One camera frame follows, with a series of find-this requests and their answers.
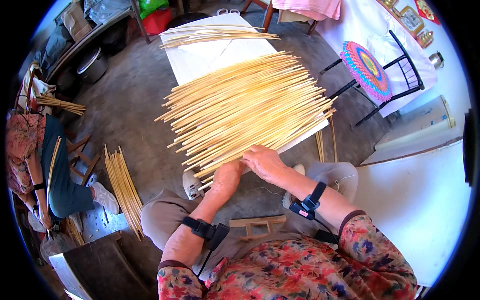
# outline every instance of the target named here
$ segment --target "metal pot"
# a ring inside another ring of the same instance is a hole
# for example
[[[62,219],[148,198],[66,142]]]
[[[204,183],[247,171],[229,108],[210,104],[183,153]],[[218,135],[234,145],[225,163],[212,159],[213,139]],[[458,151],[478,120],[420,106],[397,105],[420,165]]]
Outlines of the metal pot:
[[[80,78],[89,84],[94,83],[105,73],[108,59],[103,55],[100,47],[85,55],[77,69]]]
[[[435,67],[435,70],[441,69],[445,65],[444,57],[438,51],[437,53],[430,55],[429,59]]]

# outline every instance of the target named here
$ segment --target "wooden stool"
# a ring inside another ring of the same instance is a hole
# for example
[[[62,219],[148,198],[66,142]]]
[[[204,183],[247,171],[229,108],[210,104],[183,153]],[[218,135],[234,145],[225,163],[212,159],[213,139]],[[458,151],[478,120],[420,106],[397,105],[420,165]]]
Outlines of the wooden stool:
[[[72,152],[75,152],[75,156],[69,161],[70,169],[82,178],[82,185],[85,185],[87,183],[93,168],[100,159],[99,154],[95,155],[92,160],[90,160],[85,154],[83,154],[83,150],[89,139],[90,135],[87,135],[83,140],[79,141],[76,144],[73,144],[69,139],[67,139],[67,153],[70,154]],[[77,164],[79,158],[81,158],[88,166],[87,172],[85,172],[85,174],[75,168],[75,165]]]
[[[239,220],[230,220],[230,227],[246,227],[247,228],[247,236],[240,237],[242,240],[256,240],[259,238],[266,237],[270,233],[273,233],[273,224],[278,223],[285,223],[287,221],[286,215],[281,216],[269,216],[265,218],[256,218],[256,219],[239,219]],[[268,233],[265,234],[252,234],[252,226],[267,226]]]

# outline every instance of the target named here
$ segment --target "red decoration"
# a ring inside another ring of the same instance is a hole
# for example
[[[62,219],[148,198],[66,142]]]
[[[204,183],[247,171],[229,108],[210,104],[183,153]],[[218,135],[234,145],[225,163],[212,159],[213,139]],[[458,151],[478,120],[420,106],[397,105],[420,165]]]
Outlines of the red decoration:
[[[415,0],[415,4],[417,5],[420,17],[430,20],[437,25],[441,25],[430,6],[428,6],[424,0]]]

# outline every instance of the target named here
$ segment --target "floral sleeve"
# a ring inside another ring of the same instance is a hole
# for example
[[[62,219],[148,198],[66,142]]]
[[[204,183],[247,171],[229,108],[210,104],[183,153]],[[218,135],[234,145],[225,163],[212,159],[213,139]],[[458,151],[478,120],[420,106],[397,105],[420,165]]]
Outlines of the floral sleeve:
[[[362,277],[377,299],[413,299],[417,279],[400,251],[366,215],[348,221],[340,254]]]
[[[158,298],[160,300],[200,300],[202,285],[190,269],[182,267],[164,267],[157,275]]]

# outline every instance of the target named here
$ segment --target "framed picture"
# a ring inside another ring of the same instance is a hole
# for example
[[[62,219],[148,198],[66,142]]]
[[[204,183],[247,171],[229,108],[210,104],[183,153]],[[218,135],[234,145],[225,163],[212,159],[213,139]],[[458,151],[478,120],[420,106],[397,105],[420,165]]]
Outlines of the framed picture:
[[[413,36],[417,36],[418,33],[425,27],[422,18],[410,6],[406,6],[400,12],[402,18],[400,19],[403,25],[410,31]]]

